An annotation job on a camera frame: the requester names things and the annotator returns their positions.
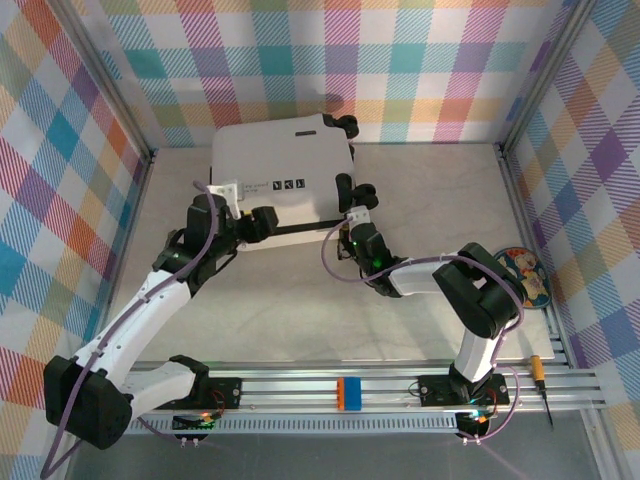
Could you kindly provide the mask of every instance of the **black bracket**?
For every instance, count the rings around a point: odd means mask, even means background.
[[[418,392],[422,407],[442,406],[477,406],[489,407],[493,405],[493,397],[488,393],[493,390],[498,405],[509,405],[509,391],[504,375],[494,373],[485,382],[478,394],[470,401],[461,398],[451,386],[449,375],[421,375],[418,377]]]
[[[460,432],[472,437],[478,435],[479,438],[482,438],[489,432],[489,422],[480,423],[469,413],[456,413],[456,424]],[[460,433],[456,433],[456,435],[460,438],[466,438]]]
[[[240,408],[242,397],[241,378],[203,378],[195,392],[180,400],[172,400],[158,410],[218,410],[224,403],[225,410]]]

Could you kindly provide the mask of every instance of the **white robotic arm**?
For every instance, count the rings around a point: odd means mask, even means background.
[[[516,320],[518,309],[509,292],[462,261],[411,264],[412,259],[393,256],[371,222],[366,206],[351,208],[346,217],[349,228],[341,231],[341,246],[358,263],[362,276],[408,264],[368,282],[379,294],[393,298],[417,293],[445,294],[466,327],[460,351],[450,368],[452,388],[463,401],[469,401],[491,377],[502,331]],[[482,264],[524,300],[526,292],[520,282],[480,245],[471,243],[443,257],[464,257]]]
[[[44,393],[50,423],[63,424],[80,439],[105,449],[122,436],[132,418],[168,402],[204,400],[217,406],[208,367],[183,355],[153,371],[129,375],[160,328],[235,258],[240,244],[260,242],[276,230],[273,207],[255,208],[250,214],[239,211],[235,184],[209,190],[213,196],[194,198],[186,228],[169,234],[153,271],[124,309],[71,359],[56,356],[47,364]],[[225,256],[228,260],[219,266]],[[66,417],[70,401],[73,407]]]

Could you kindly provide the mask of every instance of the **checkered backdrop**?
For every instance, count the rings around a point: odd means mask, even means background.
[[[0,478],[33,479],[44,366],[93,335],[142,164],[45,1],[0,12]]]
[[[496,141],[574,1],[73,3],[150,143],[193,147],[318,111],[358,141]]]
[[[640,0],[600,0],[517,149],[581,367],[640,478]]]

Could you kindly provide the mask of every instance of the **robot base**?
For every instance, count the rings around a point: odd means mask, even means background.
[[[503,375],[494,373],[477,394],[470,400],[462,398],[451,386],[449,375],[421,375],[418,377],[420,405],[423,407],[443,407],[456,405],[476,405],[487,407],[493,405],[493,397],[488,393],[493,390],[498,405],[509,405],[509,392]]]
[[[172,400],[159,406],[158,410],[237,410],[242,395],[241,378],[205,377],[196,391],[180,400]]]

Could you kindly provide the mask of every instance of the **metal bar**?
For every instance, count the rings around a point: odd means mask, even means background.
[[[147,162],[143,166],[144,173],[142,174],[142,178],[140,179],[140,193],[138,194],[138,198],[136,199],[135,205],[133,206],[133,210],[131,212],[131,220],[129,221],[129,225],[127,225],[127,231],[125,233],[125,239],[122,243],[122,253],[116,262],[116,266],[114,268],[113,273],[113,287],[111,288],[111,292],[109,292],[109,298],[107,299],[107,304],[103,309],[100,320],[96,324],[95,331],[91,334],[91,337],[95,336],[96,331],[100,331],[104,326],[109,322],[109,315],[111,313],[111,306],[113,305],[113,301],[118,294],[118,288],[120,288],[120,280],[122,278],[122,273],[124,271],[124,266],[127,264],[127,258],[129,258],[129,253],[131,253],[131,238],[133,237],[133,232],[136,229],[136,225],[138,223],[138,219],[140,218],[140,213],[142,212],[142,204],[144,203],[145,195],[147,194],[147,187],[149,186],[149,181],[151,180],[151,173],[153,171],[153,158],[151,162]]]
[[[608,412],[587,408],[581,410],[580,414],[600,476],[611,480],[632,479],[629,464],[609,423]]]
[[[172,415],[153,415],[147,418],[163,433],[184,434],[173,429]],[[455,414],[422,412],[411,414],[344,415],[330,414],[242,414],[221,418],[215,428],[203,433],[277,433],[277,434],[374,434],[374,433],[455,433]],[[137,420],[131,422],[128,434],[146,434],[148,430]]]
[[[516,223],[518,224],[518,228],[522,228],[520,236],[522,237],[524,245],[531,251],[533,251],[538,256],[538,258],[542,258],[542,252],[540,250],[540,247],[534,240],[535,237],[533,235],[531,223],[529,222],[526,214],[526,209],[524,207],[524,198],[522,197],[522,193],[520,192],[520,190],[518,190],[518,188],[516,187],[517,179],[515,178],[515,173],[511,166],[511,159],[511,155],[508,155],[504,151],[502,151],[498,161],[500,171],[507,187],[507,195],[509,196],[509,201],[511,202],[514,214],[516,215]],[[554,296],[551,297],[551,305],[549,305],[544,310],[545,316],[547,318],[547,323],[549,324],[551,332],[553,334],[553,338],[559,339],[562,343],[563,351],[569,366],[577,367],[578,362],[573,349],[571,348],[569,335],[567,334],[564,323],[560,318],[558,301]]]
[[[109,75],[102,56],[89,38],[77,11],[69,3],[69,0],[48,0],[48,3],[67,35],[69,35],[76,50],[78,50],[84,66],[114,111],[129,140],[135,144],[145,162],[151,162],[154,149],[145,139],[142,130],[136,123],[135,117],[120,95],[118,87],[111,75]]]
[[[506,152],[512,153],[522,138],[527,125],[529,125],[533,114],[547,93],[558,70],[560,70],[569,50],[575,43],[576,38],[578,38],[596,2],[597,0],[579,0],[575,2],[560,34],[551,44],[550,54],[540,70],[531,92],[527,95],[524,105],[514,120],[511,130],[507,134],[504,142],[504,150]]]
[[[239,415],[241,419],[252,415],[355,415],[366,418],[371,415],[393,414],[398,418],[425,413],[470,412],[473,405],[428,407],[420,406],[419,398],[408,389],[419,375],[447,374],[447,367],[425,367],[390,362],[370,362],[366,367],[341,365],[336,367],[300,367],[299,365],[236,366],[218,365],[209,372],[212,377],[240,377],[243,379],[242,401],[238,410],[225,412],[225,418]],[[518,411],[544,411],[542,397],[535,389],[528,366],[514,367],[520,380]],[[513,372],[504,371],[507,388],[513,399],[515,379]],[[342,376],[357,376],[362,380],[362,411],[337,412],[336,380]],[[549,406],[552,410],[579,410],[602,408],[604,397],[595,372],[569,369],[567,365],[551,365],[546,368]],[[200,414],[198,411],[156,410],[149,418],[171,415]]]

